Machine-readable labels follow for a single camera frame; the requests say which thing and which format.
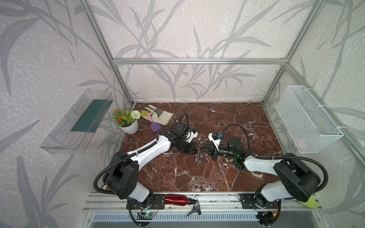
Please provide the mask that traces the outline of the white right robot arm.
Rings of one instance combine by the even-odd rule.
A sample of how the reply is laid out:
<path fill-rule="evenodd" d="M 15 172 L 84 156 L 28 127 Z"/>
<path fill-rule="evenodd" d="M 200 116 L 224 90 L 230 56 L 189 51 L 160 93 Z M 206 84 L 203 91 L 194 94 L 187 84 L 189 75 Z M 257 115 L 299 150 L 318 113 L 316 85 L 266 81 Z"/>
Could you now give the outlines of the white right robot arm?
<path fill-rule="evenodd" d="M 325 181 L 303 161 L 293 154 L 278 157 L 259 157 L 247 153 L 243 142 L 238 137 L 229 138 L 224 146 L 221 136 L 209 136 L 209 143 L 201 146 L 201 150 L 215 161 L 218 157 L 232 159 L 233 165 L 239 170 L 259 172 L 277 176 L 278 181 L 259 187 L 253 199 L 258 207 L 281 199 L 294 198 L 301 202 L 309 201 L 312 194 L 325 185 Z"/>

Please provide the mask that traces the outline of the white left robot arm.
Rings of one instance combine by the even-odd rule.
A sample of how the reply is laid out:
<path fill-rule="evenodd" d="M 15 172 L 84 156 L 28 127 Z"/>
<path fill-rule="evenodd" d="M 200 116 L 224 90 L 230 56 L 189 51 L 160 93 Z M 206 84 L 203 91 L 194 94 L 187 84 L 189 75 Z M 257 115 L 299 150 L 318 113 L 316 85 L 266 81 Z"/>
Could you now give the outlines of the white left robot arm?
<path fill-rule="evenodd" d="M 197 135 L 195 129 L 179 121 L 172 127 L 159 131 L 153 141 L 141 148 L 128 153 L 117 152 L 109 166 L 95 178 L 94 189 L 99 193 L 116 195 L 121 200 L 149 204 L 152 192 L 138 182 L 141 169 L 174 148 L 183 154 L 197 154 L 196 143 L 193 141 Z"/>

